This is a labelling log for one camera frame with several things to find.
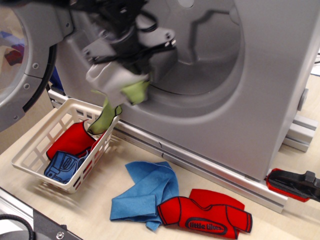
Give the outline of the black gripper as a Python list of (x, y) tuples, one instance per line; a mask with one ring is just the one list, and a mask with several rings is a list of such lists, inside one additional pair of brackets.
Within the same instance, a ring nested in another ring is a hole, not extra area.
[(125, 68), (148, 68), (153, 55), (176, 49), (175, 32), (158, 25), (158, 19), (149, 12), (141, 12), (120, 35), (111, 22), (97, 14), (89, 16), (97, 39), (82, 49), (91, 64), (118, 62)]

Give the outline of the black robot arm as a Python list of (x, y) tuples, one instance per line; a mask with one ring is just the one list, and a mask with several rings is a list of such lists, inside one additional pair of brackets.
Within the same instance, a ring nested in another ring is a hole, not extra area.
[(116, 61), (126, 69), (147, 72), (153, 55), (176, 48), (171, 38), (150, 47), (140, 42), (138, 32), (141, 29), (137, 27), (136, 18), (139, 15), (150, 17), (149, 13), (142, 10), (145, 0), (43, 0), (41, 3), (89, 13), (99, 26), (110, 30), (111, 36), (107, 41), (114, 53), (91, 56), (90, 61), (94, 65)]

